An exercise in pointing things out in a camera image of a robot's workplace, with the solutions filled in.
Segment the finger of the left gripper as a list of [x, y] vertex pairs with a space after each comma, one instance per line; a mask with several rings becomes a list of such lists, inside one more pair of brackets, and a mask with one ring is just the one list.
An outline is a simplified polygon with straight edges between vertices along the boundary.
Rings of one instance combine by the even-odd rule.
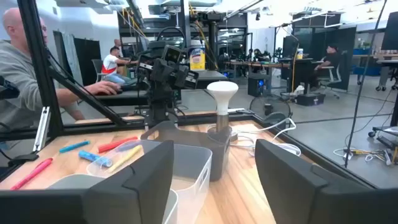
[[136, 67], [136, 77], [153, 78], [155, 75], [154, 65], [155, 65], [155, 58], [146, 55], [140, 55]]
[[180, 88], [196, 89], [198, 83], [199, 73], [191, 70], [180, 71]]

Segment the yellow wipes container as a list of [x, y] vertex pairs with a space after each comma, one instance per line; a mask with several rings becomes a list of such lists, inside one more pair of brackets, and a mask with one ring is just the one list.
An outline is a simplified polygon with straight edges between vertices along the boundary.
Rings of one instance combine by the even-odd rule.
[[191, 48], [189, 51], [190, 70], [205, 70], [206, 55], [203, 48]]

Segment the pink highlighter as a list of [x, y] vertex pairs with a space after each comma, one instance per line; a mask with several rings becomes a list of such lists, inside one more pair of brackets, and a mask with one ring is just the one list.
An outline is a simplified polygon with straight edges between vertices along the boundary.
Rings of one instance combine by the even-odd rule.
[[23, 179], [18, 181], [15, 185], [13, 185], [10, 190], [19, 190], [25, 184], [30, 182], [33, 178], [35, 178], [37, 175], [39, 175], [43, 170], [45, 170], [51, 163], [53, 162], [52, 158], [48, 158], [44, 161], [42, 161], [37, 167], [35, 167], [27, 176], [25, 176]]

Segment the clear plastic bin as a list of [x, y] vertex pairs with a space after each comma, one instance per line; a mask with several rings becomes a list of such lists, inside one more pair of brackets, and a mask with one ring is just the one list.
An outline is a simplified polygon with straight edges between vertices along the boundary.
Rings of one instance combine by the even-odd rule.
[[[160, 145], [160, 142], [151, 140], [134, 141], [141, 142], [142, 150], [125, 162], [118, 170]], [[115, 164], [128, 152], [116, 152], [115, 149], [112, 149], [101, 157], [107, 157]], [[176, 191], [178, 195], [177, 224], [195, 224], [209, 189], [211, 159], [212, 152], [207, 148], [182, 144], [174, 145], [174, 169], [170, 189]], [[107, 172], [107, 170], [107, 167], [99, 166], [94, 162], [86, 167], [86, 173], [96, 177], [109, 177], [112, 173]]]

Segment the grey office chair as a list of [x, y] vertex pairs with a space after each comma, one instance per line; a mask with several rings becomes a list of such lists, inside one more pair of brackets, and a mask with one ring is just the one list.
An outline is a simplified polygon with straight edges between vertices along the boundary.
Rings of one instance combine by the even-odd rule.
[[103, 61], [101, 59], [92, 59], [91, 61], [93, 63], [93, 66], [95, 68], [95, 72], [97, 74], [96, 81], [100, 82], [103, 79], [103, 77], [106, 76], [105, 73], [101, 72], [102, 71]]

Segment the thin teal marker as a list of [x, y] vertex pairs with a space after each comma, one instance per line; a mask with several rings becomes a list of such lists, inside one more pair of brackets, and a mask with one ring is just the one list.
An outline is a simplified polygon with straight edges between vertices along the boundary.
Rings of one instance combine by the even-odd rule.
[[90, 143], [90, 141], [82, 141], [82, 142], [79, 142], [79, 143], [71, 144], [69, 146], [65, 146], [65, 147], [61, 148], [59, 150], [59, 153], [65, 153], [65, 152], [68, 152], [68, 151], [72, 151], [72, 150], [77, 149], [79, 147], [83, 147], [85, 145], [88, 145], [89, 143]]

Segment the long wooden table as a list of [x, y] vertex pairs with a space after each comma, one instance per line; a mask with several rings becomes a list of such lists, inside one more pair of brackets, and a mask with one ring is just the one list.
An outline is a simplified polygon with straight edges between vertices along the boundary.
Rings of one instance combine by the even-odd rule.
[[[313, 72], [314, 65], [318, 62], [313, 61], [311, 58], [293, 60], [291, 58], [282, 58], [278, 62], [232, 62], [227, 61], [225, 65], [233, 65], [234, 70], [237, 66], [248, 66], [248, 67], [261, 67], [269, 68], [269, 74], [266, 75], [268, 78], [266, 90], [271, 91], [272, 89], [286, 89], [286, 91], [293, 91], [297, 82], [307, 82], [305, 76]], [[273, 87], [272, 83], [272, 70], [274, 68], [289, 69], [290, 74], [287, 77], [285, 86]]]

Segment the black metal frame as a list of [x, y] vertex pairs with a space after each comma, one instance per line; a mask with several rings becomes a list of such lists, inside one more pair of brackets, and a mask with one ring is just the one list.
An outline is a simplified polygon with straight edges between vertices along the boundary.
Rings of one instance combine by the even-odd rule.
[[[49, 53], [47, 52], [48, 49], [46, 48], [44, 43], [42, 30], [39, 27], [40, 19], [37, 4], [34, 0], [17, 0], [17, 2], [18, 6], [21, 7], [21, 9], [17, 9], [20, 12], [19, 15], [22, 20], [22, 27], [24, 28], [23, 34], [27, 42], [28, 49], [30, 50], [30, 52], [28, 53], [33, 53], [32, 62], [34, 63], [35, 75], [39, 75], [38, 88], [40, 99], [44, 100], [44, 106], [50, 106], [50, 109], [55, 110], [53, 112], [53, 118], [50, 119], [51, 122], [54, 122], [50, 125], [50, 130], [53, 131], [52, 133], [50, 133], [50, 138], [55, 139], [60, 136], [109, 133], [115, 131], [144, 129], [145, 125], [143, 123], [143, 119], [123, 119], [112, 113], [112, 111], [107, 110], [107, 108], [101, 105], [99, 101], [95, 101], [94, 96], [87, 95], [86, 90], [81, 91], [79, 87], [76, 87], [76, 85], [71, 83], [68, 79], [64, 79], [62, 75], [59, 76], [56, 71], [56, 74], [54, 75], [50, 73], [50, 68], [47, 68], [47, 57]], [[68, 124], [64, 126], [64, 124], [62, 123], [62, 118], [60, 116], [57, 96], [55, 96], [56, 92], [53, 85], [53, 78], [58, 78], [59, 82], [62, 83], [62, 85], [65, 85], [68, 90], [71, 90], [82, 100], [89, 103], [94, 109], [107, 116], [110, 121], [98, 121], [86, 124]], [[187, 116], [187, 120], [181, 121], [179, 125], [188, 126], [193, 125], [194, 123], [205, 124], [213, 121], [214, 119], [215, 115], [200, 113], [198, 115]], [[36, 134], [37, 131], [34, 128], [13, 129], [9, 132], [0, 132], [0, 141], [33, 139]], [[281, 136], [282, 137], [279, 137], [281, 140], [298, 146], [304, 156], [308, 157], [313, 162], [316, 162], [318, 165], [326, 168], [327, 170], [346, 177], [347, 179], [355, 181], [371, 189], [379, 188], [375, 184], [365, 180], [364, 178], [358, 176], [347, 168], [343, 168], [342, 165], [338, 165], [336, 162], [333, 162], [331, 159], [326, 158], [319, 152], [316, 152], [314, 149], [309, 148], [307, 145], [298, 141], [297, 139], [294, 139], [293, 137], [290, 137], [287, 134], [283, 133], [281, 134]]]

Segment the thick blue marker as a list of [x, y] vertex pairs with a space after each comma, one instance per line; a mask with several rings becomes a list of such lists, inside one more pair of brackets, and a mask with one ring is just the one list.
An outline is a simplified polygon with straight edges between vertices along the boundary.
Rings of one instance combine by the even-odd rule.
[[95, 164], [98, 164], [99, 166], [111, 167], [113, 164], [111, 159], [108, 159], [107, 157], [101, 157], [97, 154], [93, 154], [93, 153], [90, 153], [87, 151], [80, 151], [78, 153], [78, 156], [87, 161], [94, 162]]

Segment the white bulb table lamp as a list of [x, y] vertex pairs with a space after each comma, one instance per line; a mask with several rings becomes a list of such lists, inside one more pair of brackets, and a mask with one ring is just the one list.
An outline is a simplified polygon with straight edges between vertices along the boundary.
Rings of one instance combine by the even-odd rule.
[[238, 91], [238, 85], [228, 81], [218, 81], [207, 86], [207, 92], [216, 102], [216, 124], [207, 127], [208, 137], [219, 144], [237, 140], [237, 132], [229, 126], [229, 101]]

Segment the red marker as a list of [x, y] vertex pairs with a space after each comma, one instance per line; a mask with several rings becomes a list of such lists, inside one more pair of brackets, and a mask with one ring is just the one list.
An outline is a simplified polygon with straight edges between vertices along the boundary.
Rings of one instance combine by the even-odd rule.
[[98, 153], [103, 153], [103, 152], [106, 152], [106, 151], [110, 151], [110, 150], [112, 150], [112, 149], [124, 144], [125, 142], [134, 141], [134, 140], [137, 140], [136, 136], [100, 145], [100, 146], [98, 146]]

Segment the light grey plastic bin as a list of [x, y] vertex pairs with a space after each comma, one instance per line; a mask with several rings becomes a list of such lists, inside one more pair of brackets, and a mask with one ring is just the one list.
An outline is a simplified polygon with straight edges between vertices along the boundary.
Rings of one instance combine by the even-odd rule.
[[[87, 189], [94, 186], [95, 184], [104, 180], [102, 177], [96, 177], [86, 174], [73, 174], [63, 177], [52, 185], [49, 185], [48, 189]], [[165, 212], [162, 220], [162, 224], [177, 224], [178, 218], [178, 195], [176, 191], [170, 189], [167, 203], [165, 206]]]

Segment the yellow highlighter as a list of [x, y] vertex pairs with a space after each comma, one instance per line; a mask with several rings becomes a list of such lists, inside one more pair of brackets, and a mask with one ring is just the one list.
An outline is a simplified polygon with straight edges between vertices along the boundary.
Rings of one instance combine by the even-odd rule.
[[138, 152], [142, 150], [141, 145], [137, 145], [134, 148], [130, 149], [128, 153], [122, 156], [120, 160], [118, 160], [115, 164], [113, 164], [107, 172], [112, 173], [119, 167], [121, 167], [125, 162], [127, 162], [130, 158], [134, 157]]

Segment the purple marker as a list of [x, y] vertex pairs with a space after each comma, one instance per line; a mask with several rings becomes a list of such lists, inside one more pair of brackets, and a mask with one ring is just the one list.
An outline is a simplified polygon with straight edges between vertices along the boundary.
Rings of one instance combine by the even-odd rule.
[[141, 145], [140, 141], [125, 142], [124, 144], [118, 146], [115, 150], [116, 150], [116, 152], [129, 151], [131, 149], [134, 149], [136, 146], [140, 146], [140, 145]]

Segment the black floor fan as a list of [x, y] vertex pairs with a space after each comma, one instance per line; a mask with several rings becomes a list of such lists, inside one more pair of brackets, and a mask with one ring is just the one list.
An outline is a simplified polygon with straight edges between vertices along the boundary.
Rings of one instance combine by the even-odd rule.
[[251, 101], [249, 109], [265, 123], [278, 123], [285, 118], [292, 117], [292, 110], [288, 102], [274, 94], [255, 97]]

